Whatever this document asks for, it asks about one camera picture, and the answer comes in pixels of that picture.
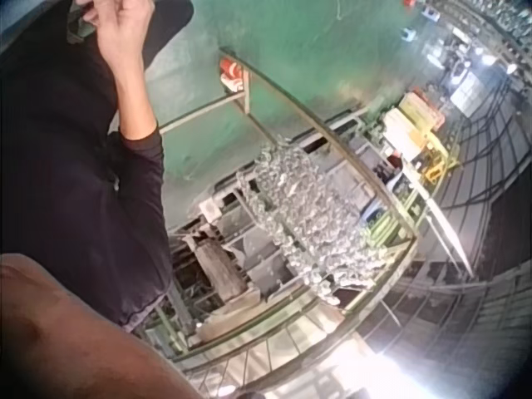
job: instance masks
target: metal bar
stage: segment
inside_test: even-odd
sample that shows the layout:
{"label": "metal bar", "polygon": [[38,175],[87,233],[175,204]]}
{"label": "metal bar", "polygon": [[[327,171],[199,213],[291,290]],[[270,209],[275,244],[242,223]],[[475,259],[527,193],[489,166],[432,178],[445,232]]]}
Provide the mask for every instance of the metal bar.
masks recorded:
{"label": "metal bar", "polygon": [[209,111],[212,111],[219,106],[223,106],[225,104],[230,103],[231,101],[238,100],[239,98],[242,98],[245,96],[245,93],[243,91],[235,93],[231,96],[224,96],[217,100],[208,102],[204,106],[201,106],[200,108],[196,108],[195,110],[192,110],[191,112],[187,112],[186,114],[180,116],[177,119],[174,119],[173,121],[170,121],[163,126],[159,128],[159,132],[163,135],[164,133],[167,133],[168,131],[171,131],[172,129],[175,129],[177,126],[181,126],[186,122],[190,122],[193,119],[197,118],[198,116],[202,116],[206,114]]}
{"label": "metal bar", "polygon": [[419,313],[421,312],[421,310],[425,307],[426,303],[428,302],[429,298],[431,297],[431,293],[427,293],[427,295],[425,296],[425,299],[423,300],[423,302],[421,303],[421,305],[419,306],[418,309],[416,309],[416,311],[414,312],[414,314],[412,314],[409,318],[408,318],[408,321],[405,323],[404,326],[399,326],[401,327],[401,331],[397,333],[397,335],[380,351],[380,353],[385,353],[386,351],[388,351],[391,347],[393,347],[397,341],[399,341],[399,339],[401,339],[402,337],[402,334],[404,334],[405,332],[405,329],[406,329],[406,325],[408,325],[409,322],[411,322],[412,320],[414,320],[415,318],[417,318],[417,316],[419,315]]}
{"label": "metal bar", "polygon": [[207,381],[207,376],[209,375],[209,372],[210,372],[210,367],[205,372],[205,377],[203,377],[203,380],[202,380],[201,384],[198,387],[198,392],[200,392],[200,393],[201,393],[201,387],[203,386],[203,384],[205,384],[205,381]]}
{"label": "metal bar", "polygon": [[436,226],[434,225],[434,222],[432,222],[432,217],[430,215],[427,215],[425,217],[427,223],[429,226],[431,226],[432,232],[440,242],[441,247],[446,251],[447,256],[451,259],[452,264],[455,266],[456,271],[458,272],[458,275],[461,276],[462,271],[460,270],[460,267],[456,263],[456,259],[454,256],[452,256],[452,252],[449,250],[449,247],[447,246],[445,240],[443,237],[441,237],[440,232],[437,230]]}
{"label": "metal bar", "polygon": [[257,378],[246,386],[246,391],[263,391],[266,389],[273,390],[287,381],[292,381],[301,373],[306,372],[319,359],[327,356],[334,351],[346,339],[352,337],[352,332],[355,331],[362,321],[372,312],[378,305],[379,301],[386,296],[397,280],[404,273],[407,266],[410,265],[416,252],[416,241],[411,241],[411,246],[406,254],[396,262],[394,267],[389,268],[385,272],[385,276],[381,281],[381,289],[367,293],[362,301],[357,306],[357,311],[349,314],[345,320],[338,325],[338,327],[328,334],[322,341],[310,347],[298,357],[276,368],[269,374]]}
{"label": "metal bar", "polygon": [[160,308],[159,305],[155,306],[155,311],[157,312],[157,315],[159,316],[161,322],[166,328],[166,331],[168,331],[168,334],[170,335],[170,340],[174,343],[174,345],[177,347],[178,350],[182,352],[187,352],[186,346],[183,346],[180,342],[181,339],[177,335],[177,332],[175,332],[174,328],[170,324],[170,320],[166,317],[165,313],[163,312],[163,309]]}
{"label": "metal bar", "polygon": [[181,293],[177,288],[174,279],[172,279],[172,281],[170,282],[170,288],[168,290],[168,293],[166,294],[166,297],[168,298],[168,300],[172,304],[172,307],[175,310],[177,319],[179,320],[181,327],[183,328],[183,333],[185,333],[185,335],[192,334],[194,332],[194,319],[192,318],[189,309],[186,307],[185,301],[183,301]]}
{"label": "metal bar", "polygon": [[222,384],[224,383],[224,379],[225,379],[225,373],[227,373],[227,369],[229,368],[229,362],[231,361],[231,359],[229,359],[226,363],[225,363],[225,368],[224,368],[224,374],[222,374],[222,379],[219,380],[219,385],[218,385],[218,388],[216,389],[216,393],[214,394],[214,397],[219,397],[219,389],[222,387]]}
{"label": "metal bar", "polygon": [[324,333],[327,334],[327,331],[325,331],[325,328],[323,327],[323,325],[321,323],[318,323],[316,322],[315,320],[313,320],[313,318],[311,318],[310,316],[308,316],[308,314],[305,314],[304,315],[305,318],[307,318],[308,320],[310,320],[310,322],[312,324],[314,324],[319,330],[322,330]]}
{"label": "metal bar", "polygon": [[298,355],[300,355],[300,354],[301,354],[301,351],[299,350],[298,344],[297,344],[296,341],[293,339],[292,334],[290,333],[290,330],[288,329],[288,327],[290,327],[290,326],[289,326],[289,325],[286,326],[285,330],[286,330],[288,336],[290,337],[290,340],[292,341],[293,345],[296,347],[296,351],[298,351]]}
{"label": "metal bar", "polygon": [[246,385],[246,371],[248,368],[249,349],[246,351],[246,359],[244,360],[244,375],[242,376],[242,387]]}
{"label": "metal bar", "polygon": [[251,319],[249,322],[245,323],[244,325],[241,325],[241,326],[238,326],[237,328],[234,328],[233,330],[227,332],[223,336],[218,337],[218,338],[214,339],[213,341],[210,341],[210,342],[206,343],[202,347],[199,347],[199,348],[197,348],[195,350],[192,350],[192,351],[186,353],[183,356],[175,357],[175,358],[171,359],[171,361],[172,362],[181,362],[183,360],[190,359],[191,357],[194,357],[194,356],[197,356],[197,355],[199,355],[201,353],[205,353],[205,352],[209,351],[213,347],[217,347],[221,343],[226,342],[226,341],[230,340],[231,338],[237,337],[241,333],[243,333],[245,331],[248,331],[250,328],[255,327],[256,325],[260,324],[264,320],[266,320],[268,318],[271,318],[272,315],[274,315],[275,313],[279,312],[281,309],[287,307],[291,302],[295,301],[296,299],[301,298],[305,293],[308,293],[308,288],[306,286],[295,290],[291,294],[290,297],[282,299],[281,301],[279,301],[278,303],[273,305],[270,309],[268,309],[267,311],[261,313],[256,318]]}
{"label": "metal bar", "polygon": [[251,90],[249,86],[249,71],[247,69],[244,69],[242,77],[244,79],[244,93],[246,93],[244,96],[244,114],[248,115],[251,107]]}
{"label": "metal bar", "polygon": [[349,148],[339,139],[339,137],[329,129],[328,126],[323,124],[318,117],[310,111],[304,104],[293,97],[290,93],[286,92],[282,87],[278,86],[268,77],[257,71],[250,66],[247,62],[222,51],[225,57],[241,64],[245,69],[250,70],[255,78],[258,78],[265,86],[273,90],[274,93],[279,95],[285,100],[307,123],[309,123],[316,131],[322,134],[329,143],[340,153],[361,175],[367,180],[367,182],[375,190],[379,198],[390,209],[390,211],[398,218],[399,224],[411,234],[412,237],[417,236],[416,227],[411,216],[408,214],[403,205],[395,198],[386,186],[377,178],[377,176],[370,170],[366,164],[360,159],[356,158]]}
{"label": "metal bar", "polygon": [[261,135],[263,135],[264,138],[270,142],[270,144],[278,144],[277,140],[275,140],[275,138],[266,130],[264,126],[262,126],[259,121],[255,119],[253,115],[251,115],[251,113],[246,114],[245,109],[238,102],[235,102],[234,104],[248,117],[248,120],[251,122],[251,125],[253,125],[255,130],[257,130]]}
{"label": "metal bar", "polygon": [[209,362],[200,364],[199,366],[191,367],[188,369],[183,370],[183,373],[189,374],[194,372],[199,372],[207,367],[211,367],[212,362],[221,363],[225,360],[228,360],[232,357],[236,357],[239,354],[243,353],[244,351],[248,351],[249,349],[252,349],[253,347],[258,346],[260,343],[264,342],[268,338],[272,337],[273,335],[283,331],[289,324],[294,323],[298,318],[301,317],[302,313],[306,313],[314,309],[315,306],[317,306],[319,303],[318,299],[313,299],[310,303],[307,303],[305,306],[301,308],[301,310],[297,313],[294,313],[289,318],[281,322],[280,324],[274,326],[273,328],[270,328],[267,332],[265,332],[260,337],[254,338],[251,341],[246,342],[245,344],[233,349],[232,351],[229,351],[219,357],[216,357],[214,359],[209,359]]}
{"label": "metal bar", "polygon": [[452,320],[452,317],[455,315],[455,311],[458,309],[458,305],[461,303],[463,294],[459,294],[455,297],[455,300],[449,306],[449,309],[445,315],[445,321],[441,325],[441,328],[438,330],[436,335],[432,338],[431,342],[425,347],[422,356],[426,357],[426,354],[431,351],[431,349],[436,345],[438,339],[440,339],[441,334],[447,329],[447,324]]}
{"label": "metal bar", "polygon": [[390,307],[387,305],[386,302],[384,302],[384,298],[381,300],[381,305],[388,311],[388,314],[392,318],[394,322],[396,322],[397,326],[402,328],[401,322],[399,321],[399,318],[396,316],[396,314],[393,312],[393,310],[390,309]]}
{"label": "metal bar", "polygon": [[271,353],[269,352],[269,339],[266,340],[266,352],[268,353],[268,365],[269,365],[269,370],[272,371],[272,355]]}

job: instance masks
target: yellow object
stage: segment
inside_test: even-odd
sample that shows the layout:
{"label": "yellow object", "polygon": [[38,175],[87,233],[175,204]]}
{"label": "yellow object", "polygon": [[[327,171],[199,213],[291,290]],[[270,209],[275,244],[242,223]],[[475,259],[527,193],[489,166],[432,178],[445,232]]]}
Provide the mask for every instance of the yellow object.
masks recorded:
{"label": "yellow object", "polygon": [[429,181],[432,185],[437,184],[438,180],[441,178],[441,176],[446,170],[449,171],[451,169],[454,169],[460,164],[457,159],[458,154],[460,153],[459,145],[455,144],[450,154],[446,150],[446,148],[443,147],[443,145],[441,145],[441,147],[443,148],[443,150],[445,150],[445,152],[440,152],[439,148],[435,146],[435,148],[438,150],[438,156],[434,159],[434,163],[432,164],[432,166],[426,168],[424,172],[425,179]]}
{"label": "yellow object", "polygon": [[387,112],[383,121],[386,126],[384,137],[406,160],[413,160],[425,148],[428,141],[426,135],[423,135],[398,108]]}
{"label": "yellow object", "polygon": [[441,116],[416,93],[407,93],[399,103],[399,109],[423,134],[429,133],[439,122]]}

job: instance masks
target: bare skin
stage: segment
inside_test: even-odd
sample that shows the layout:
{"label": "bare skin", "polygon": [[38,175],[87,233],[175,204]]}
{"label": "bare skin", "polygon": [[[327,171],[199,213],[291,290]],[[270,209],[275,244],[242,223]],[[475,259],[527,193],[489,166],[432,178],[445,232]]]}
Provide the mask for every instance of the bare skin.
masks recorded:
{"label": "bare skin", "polygon": [[198,399],[171,365],[20,254],[2,255],[2,361],[43,397]]}

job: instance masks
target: floor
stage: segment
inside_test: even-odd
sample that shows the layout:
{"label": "floor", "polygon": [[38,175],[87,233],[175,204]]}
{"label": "floor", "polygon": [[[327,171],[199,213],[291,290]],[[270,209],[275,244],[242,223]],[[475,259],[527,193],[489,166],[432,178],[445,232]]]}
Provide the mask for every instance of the floor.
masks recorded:
{"label": "floor", "polygon": [[[219,48],[227,47],[323,119],[386,105],[437,68],[426,52],[441,27],[399,0],[193,0],[189,26],[156,58],[149,90],[161,124],[222,96]],[[404,27],[418,40],[403,42]],[[252,112],[275,134],[308,127],[252,80]],[[209,187],[251,161],[263,142],[229,105],[165,135],[167,226],[180,226]]]}

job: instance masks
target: ceiling light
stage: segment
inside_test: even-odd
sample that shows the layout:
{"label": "ceiling light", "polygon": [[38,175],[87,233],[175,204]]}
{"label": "ceiling light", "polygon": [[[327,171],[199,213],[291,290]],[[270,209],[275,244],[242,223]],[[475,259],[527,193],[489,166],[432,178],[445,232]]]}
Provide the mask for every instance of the ceiling light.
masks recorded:
{"label": "ceiling light", "polygon": [[517,71],[517,65],[515,64],[509,64],[508,65],[508,68],[506,68],[506,73],[508,75],[511,75],[512,73],[514,73],[515,71]]}
{"label": "ceiling light", "polygon": [[482,63],[488,67],[495,64],[495,61],[497,61],[497,57],[492,56],[491,54],[485,54],[482,56]]}
{"label": "ceiling light", "polygon": [[432,54],[429,54],[426,56],[426,58],[431,62],[432,65],[440,68],[445,69],[445,67],[441,64],[440,60],[438,60],[436,57],[434,57]]}

